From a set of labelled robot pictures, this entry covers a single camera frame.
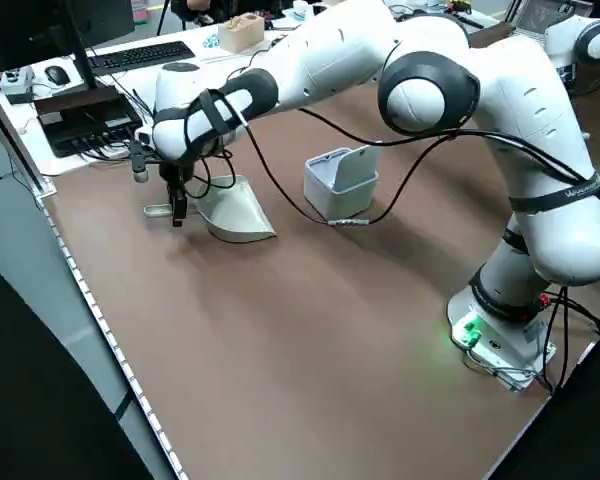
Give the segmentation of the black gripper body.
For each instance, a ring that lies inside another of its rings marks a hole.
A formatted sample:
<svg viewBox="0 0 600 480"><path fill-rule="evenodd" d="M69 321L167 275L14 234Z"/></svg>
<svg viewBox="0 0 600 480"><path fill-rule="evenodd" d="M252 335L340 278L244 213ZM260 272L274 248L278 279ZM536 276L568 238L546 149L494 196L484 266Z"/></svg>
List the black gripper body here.
<svg viewBox="0 0 600 480"><path fill-rule="evenodd" d="M186 184L193 178L194 167L192 165L179 166L169 162L162 162L158 166L159 175L166 183L167 192L174 193L186 190Z"/></svg>

